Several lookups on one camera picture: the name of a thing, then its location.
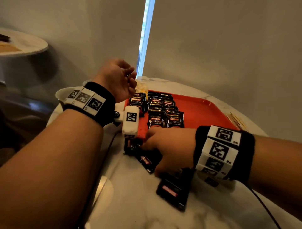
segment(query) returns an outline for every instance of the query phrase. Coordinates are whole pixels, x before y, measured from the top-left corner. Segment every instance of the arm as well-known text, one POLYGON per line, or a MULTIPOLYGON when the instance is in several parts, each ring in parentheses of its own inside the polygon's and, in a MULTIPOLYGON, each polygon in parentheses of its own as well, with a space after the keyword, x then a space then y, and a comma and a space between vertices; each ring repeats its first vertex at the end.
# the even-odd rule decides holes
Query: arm
MULTIPOLYGON (((135 93, 135 76, 129 64, 114 60, 94 81, 121 102, 135 93)), ((0 227, 72 228, 98 176, 103 132, 67 109, 1 167, 0 227)))
MULTIPOLYGON (((192 168, 196 129, 149 129, 144 150, 159 149, 163 158, 155 175, 192 168)), ((249 183, 253 189, 302 219, 302 144, 269 137, 255 137, 255 153, 249 183)))

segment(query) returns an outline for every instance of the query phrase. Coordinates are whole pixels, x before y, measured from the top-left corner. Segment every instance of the blue light strip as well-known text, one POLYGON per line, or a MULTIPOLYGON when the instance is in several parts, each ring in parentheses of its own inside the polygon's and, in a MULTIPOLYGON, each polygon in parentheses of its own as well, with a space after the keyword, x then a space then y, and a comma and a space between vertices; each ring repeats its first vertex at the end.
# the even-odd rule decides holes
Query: blue light strip
POLYGON ((137 76, 143 75, 148 40, 149 40, 149 33, 151 28, 152 16, 153 16, 153 9, 154 9, 155 0, 150 0, 148 12, 147 12, 147 19, 146 19, 146 28, 145 34, 143 37, 143 45, 142 50, 140 50, 139 59, 138 59, 138 66, 137 66, 137 76))

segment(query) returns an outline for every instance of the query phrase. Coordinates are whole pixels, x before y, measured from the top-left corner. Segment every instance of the person's right arm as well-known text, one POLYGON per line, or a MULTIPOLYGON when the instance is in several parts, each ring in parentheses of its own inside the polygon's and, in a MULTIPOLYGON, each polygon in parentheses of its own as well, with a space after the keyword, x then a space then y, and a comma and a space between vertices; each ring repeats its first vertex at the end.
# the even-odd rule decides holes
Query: person's right arm
MULTIPOLYGON (((155 175, 194 166, 196 129, 153 127, 144 150, 157 148, 163 158, 155 175)), ((269 137, 255 137, 251 187, 302 220, 302 144, 269 137)))

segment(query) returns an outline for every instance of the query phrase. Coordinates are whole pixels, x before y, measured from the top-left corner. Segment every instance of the person's left arm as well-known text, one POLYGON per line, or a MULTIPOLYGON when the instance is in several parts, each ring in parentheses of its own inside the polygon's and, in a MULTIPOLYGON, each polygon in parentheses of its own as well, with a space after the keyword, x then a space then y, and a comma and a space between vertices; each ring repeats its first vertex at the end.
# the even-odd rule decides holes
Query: person's left arm
MULTIPOLYGON (((94 81, 121 102, 135 93, 135 76, 116 59, 94 81)), ((103 132, 93 119, 67 109, 4 164, 0 228, 72 228, 98 176, 103 132)))

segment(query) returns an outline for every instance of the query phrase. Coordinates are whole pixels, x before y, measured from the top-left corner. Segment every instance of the hand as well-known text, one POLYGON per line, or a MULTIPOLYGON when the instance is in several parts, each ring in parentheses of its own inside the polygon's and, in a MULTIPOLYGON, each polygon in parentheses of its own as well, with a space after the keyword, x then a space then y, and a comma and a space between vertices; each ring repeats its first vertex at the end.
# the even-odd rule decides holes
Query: hand
POLYGON ((155 176, 162 172, 175 171, 181 168, 192 168, 196 146, 196 129, 152 127, 146 134, 147 141, 143 150, 158 149, 162 160, 155 168, 155 176))
POLYGON ((101 68, 93 82, 110 91, 118 103, 134 95, 136 75, 134 67, 130 64, 122 59, 113 59, 101 68))

